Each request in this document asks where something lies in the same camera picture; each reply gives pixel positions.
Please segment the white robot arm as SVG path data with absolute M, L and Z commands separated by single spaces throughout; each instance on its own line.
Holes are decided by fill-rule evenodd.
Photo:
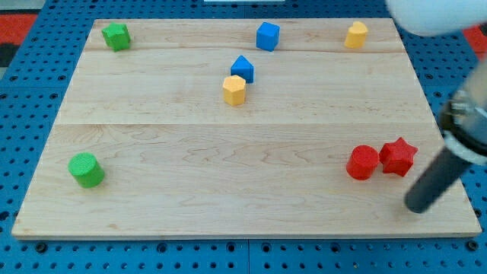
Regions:
M 433 37 L 486 22 L 486 2 L 389 0 L 387 8 L 402 29 Z M 486 164 L 486 64 L 482 63 L 444 110 L 446 148 L 470 163 Z

